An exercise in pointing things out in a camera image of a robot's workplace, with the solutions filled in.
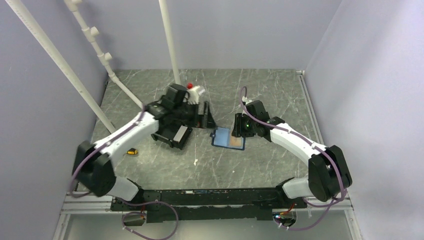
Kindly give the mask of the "blue leather card holder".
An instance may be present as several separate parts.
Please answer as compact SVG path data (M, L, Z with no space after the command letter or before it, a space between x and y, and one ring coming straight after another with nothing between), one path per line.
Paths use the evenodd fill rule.
M240 150L245 149L245 138L234 137L229 128L218 127L209 136L211 137L211 145L214 147Z

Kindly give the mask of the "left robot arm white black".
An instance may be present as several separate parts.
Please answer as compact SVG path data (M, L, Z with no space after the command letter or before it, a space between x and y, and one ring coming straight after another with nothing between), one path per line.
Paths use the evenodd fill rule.
M199 111L205 91L200 85L173 83L159 100L143 105L123 127L94 143L82 142L77 147L72 180L97 197L116 197L129 209L139 209L145 202L144 189L128 178L116 176L115 165L147 137L182 150L194 128L216 129L208 101Z

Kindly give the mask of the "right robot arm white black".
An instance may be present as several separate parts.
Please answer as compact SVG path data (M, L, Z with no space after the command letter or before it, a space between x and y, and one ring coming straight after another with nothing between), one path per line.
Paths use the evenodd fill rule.
M241 99L243 111L234 116L232 136L259 136L279 145L308 168L306 177L289 178L276 186L276 203L289 207L297 198L315 197L326 202L344 196L353 183L343 151L336 145L317 143L290 127L284 120L270 117L260 100Z

